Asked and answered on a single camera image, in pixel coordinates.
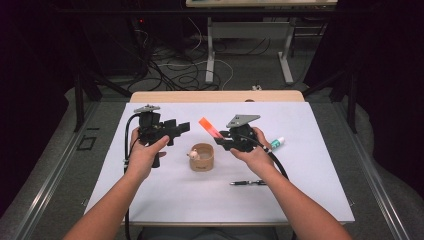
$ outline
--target orange marker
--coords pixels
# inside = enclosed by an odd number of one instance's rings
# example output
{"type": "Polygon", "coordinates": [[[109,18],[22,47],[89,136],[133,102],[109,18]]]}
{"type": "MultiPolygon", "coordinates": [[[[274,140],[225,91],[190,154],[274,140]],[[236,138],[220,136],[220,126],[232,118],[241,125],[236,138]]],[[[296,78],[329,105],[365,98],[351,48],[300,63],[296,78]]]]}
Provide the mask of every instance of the orange marker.
{"type": "Polygon", "coordinates": [[[206,120],[206,118],[202,117],[202,119],[199,120],[200,125],[214,138],[224,138],[221,133],[216,130],[212,124],[206,120]]]}

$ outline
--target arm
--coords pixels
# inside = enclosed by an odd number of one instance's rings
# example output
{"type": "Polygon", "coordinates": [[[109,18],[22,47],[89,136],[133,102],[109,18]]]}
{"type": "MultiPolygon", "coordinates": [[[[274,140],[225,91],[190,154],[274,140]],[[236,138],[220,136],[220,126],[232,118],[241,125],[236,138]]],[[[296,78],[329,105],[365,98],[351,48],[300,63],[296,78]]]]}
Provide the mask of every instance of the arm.
{"type": "MultiPolygon", "coordinates": [[[[258,128],[254,130],[259,142],[271,148],[263,132],[258,128]]],[[[329,212],[281,175],[262,148],[249,153],[236,149],[230,151],[266,182],[299,239],[351,239],[329,212]]]]}
{"type": "Polygon", "coordinates": [[[156,153],[166,146],[168,136],[145,147],[133,130],[127,172],[67,233],[65,239],[113,239],[141,183],[149,176],[156,153]]]}

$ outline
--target black pen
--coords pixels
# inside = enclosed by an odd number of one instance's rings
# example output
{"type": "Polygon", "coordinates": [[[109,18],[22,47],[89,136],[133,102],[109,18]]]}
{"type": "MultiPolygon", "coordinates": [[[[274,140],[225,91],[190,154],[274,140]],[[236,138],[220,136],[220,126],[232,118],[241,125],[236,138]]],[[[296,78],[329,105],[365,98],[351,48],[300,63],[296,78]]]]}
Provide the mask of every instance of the black pen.
{"type": "Polygon", "coordinates": [[[237,182],[231,182],[230,185],[266,185],[266,183],[263,180],[257,180],[257,181],[237,181],[237,182]]]}

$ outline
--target forearm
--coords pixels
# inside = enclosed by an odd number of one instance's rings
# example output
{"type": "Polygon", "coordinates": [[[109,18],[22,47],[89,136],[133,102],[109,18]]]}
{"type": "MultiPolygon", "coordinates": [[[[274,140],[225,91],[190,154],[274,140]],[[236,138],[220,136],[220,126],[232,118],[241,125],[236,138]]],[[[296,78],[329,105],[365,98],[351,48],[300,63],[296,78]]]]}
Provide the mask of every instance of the forearm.
{"type": "Polygon", "coordinates": [[[65,239],[113,239],[141,180],[122,177],[68,232],[65,239]]]}
{"type": "Polygon", "coordinates": [[[337,220],[278,171],[264,176],[299,239],[351,239],[337,220]]]}

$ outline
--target table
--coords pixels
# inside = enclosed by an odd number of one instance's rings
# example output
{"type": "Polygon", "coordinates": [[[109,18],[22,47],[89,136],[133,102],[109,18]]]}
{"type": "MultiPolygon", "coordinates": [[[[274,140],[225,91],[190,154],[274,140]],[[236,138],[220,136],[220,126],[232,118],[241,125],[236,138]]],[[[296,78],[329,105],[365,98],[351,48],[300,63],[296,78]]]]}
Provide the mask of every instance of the table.
{"type": "MultiPolygon", "coordinates": [[[[187,0],[187,7],[194,8],[227,8],[227,7],[301,7],[331,6],[337,0],[187,0]]],[[[213,22],[208,17],[208,61],[206,66],[207,83],[213,82],[215,52],[214,38],[272,38],[284,39],[283,51],[278,57],[286,83],[293,83],[293,77],[287,62],[290,44],[294,34],[296,18],[289,22],[213,22]]]]}
{"type": "MultiPolygon", "coordinates": [[[[123,136],[133,110],[159,105],[161,121],[190,121],[191,130],[166,147],[167,156],[141,185],[130,207],[132,224],[143,226],[276,226],[287,218],[266,186],[231,186],[257,180],[247,166],[216,145],[197,124],[206,117],[218,130],[235,114],[258,114],[251,123],[272,140],[283,135],[284,146],[274,153],[290,180],[342,223],[354,217],[308,103],[298,91],[138,92],[127,104],[106,156],[88,211],[123,175],[123,136]],[[186,154],[200,142],[215,150],[215,165],[194,172],[186,154]]],[[[131,129],[137,126],[136,121],[131,129]]]]}

